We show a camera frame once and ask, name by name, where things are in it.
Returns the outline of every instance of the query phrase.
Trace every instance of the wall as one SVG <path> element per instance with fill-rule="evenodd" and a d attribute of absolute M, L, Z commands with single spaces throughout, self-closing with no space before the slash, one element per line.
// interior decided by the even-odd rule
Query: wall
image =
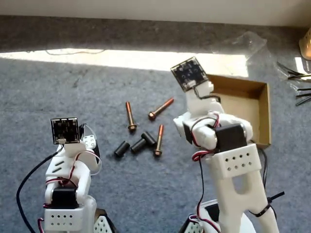
<path fill-rule="evenodd" d="M 0 0 L 0 15 L 311 26 L 311 0 Z"/>

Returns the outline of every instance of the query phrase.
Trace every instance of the copper bolt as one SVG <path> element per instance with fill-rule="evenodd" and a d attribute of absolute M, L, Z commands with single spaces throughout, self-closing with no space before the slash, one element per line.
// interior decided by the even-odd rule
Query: copper bolt
<path fill-rule="evenodd" d="M 160 107 L 158 107 L 155 111 L 150 112 L 148 114 L 149 120 L 155 120 L 155 118 L 163 112 L 168 106 L 170 106 L 174 102 L 173 98 L 170 98 L 168 101 L 166 101 L 164 104 L 162 104 Z"/>
<path fill-rule="evenodd" d="M 129 123 L 129 126 L 127 128 L 130 131 L 130 133 L 132 133 L 136 131 L 137 125 L 134 124 L 130 102 L 126 102 L 125 106 L 126 106 L 127 118 L 128 118 L 128 123 Z"/>
<path fill-rule="evenodd" d="M 156 149 L 154 150 L 154 156 L 155 157 L 159 157 L 162 154 L 161 144 L 162 144 L 163 131 L 164 131 L 164 125 L 160 125 L 160 127 L 159 127 L 159 134 L 157 136 Z"/>

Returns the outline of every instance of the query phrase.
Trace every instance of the screw head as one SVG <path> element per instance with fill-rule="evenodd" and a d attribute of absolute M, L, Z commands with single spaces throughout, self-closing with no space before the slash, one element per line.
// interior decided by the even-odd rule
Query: screw head
<path fill-rule="evenodd" d="M 130 133 L 133 133 L 136 131 L 137 125 L 129 125 L 127 128 L 130 131 Z"/>
<path fill-rule="evenodd" d="M 160 157 L 161 154 L 162 154 L 162 151 L 160 151 L 160 150 L 154 150 L 154 156 L 155 156 L 155 157 Z"/>
<path fill-rule="evenodd" d="M 148 118 L 149 118 L 149 120 L 155 120 L 156 115 L 155 115 L 153 112 L 150 112 L 150 113 L 148 114 Z"/>

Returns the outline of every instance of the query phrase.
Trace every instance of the black cable tie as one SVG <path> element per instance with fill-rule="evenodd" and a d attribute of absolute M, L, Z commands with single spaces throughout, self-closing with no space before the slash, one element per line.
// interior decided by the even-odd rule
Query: black cable tie
<path fill-rule="evenodd" d="M 270 197 L 270 198 L 267 198 L 267 200 L 268 200 L 268 204 L 267 204 L 267 206 L 261 211 L 261 212 L 259 212 L 258 214 L 254 214 L 253 212 L 251 212 L 251 211 L 249 211 L 251 214 L 253 214 L 255 217 L 260 217 L 260 216 L 263 216 L 267 211 L 268 211 L 268 209 L 271 207 L 272 208 L 272 206 L 270 205 L 270 203 L 272 203 L 272 201 L 274 200 L 274 199 L 276 199 L 276 198 L 279 198 L 279 197 L 281 197 L 281 196 L 283 196 L 283 195 L 285 195 L 285 192 L 283 191 L 283 192 L 280 192 L 280 193 L 278 193 L 278 194 L 276 194 L 276 195 L 274 195 L 274 196 L 272 196 L 272 197 Z"/>
<path fill-rule="evenodd" d="M 267 198 L 268 199 L 268 203 L 270 204 L 270 203 L 272 203 L 272 201 L 274 200 L 274 199 L 277 199 L 277 198 L 279 198 L 279 197 L 282 197 L 283 195 L 285 195 L 285 192 L 283 191 L 283 192 L 280 192 L 280 193 L 278 193 L 278 194 L 276 194 L 276 195 L 274 195 L 274 196 L 272 196 L 272 197 L 270 197 L 270 198 Z"/>

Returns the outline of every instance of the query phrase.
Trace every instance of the cardboard box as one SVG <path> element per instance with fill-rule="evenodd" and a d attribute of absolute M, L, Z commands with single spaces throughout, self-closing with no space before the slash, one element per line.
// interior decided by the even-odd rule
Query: cardboard box
<path fill-rule="evenodd" d="M 267 83 L 207 75 L 213 93 L 221 97 L 224 111 L 245 119 L 253 126 L 253 140 L 260 148 L 271 144 L 270 94 Z"/>

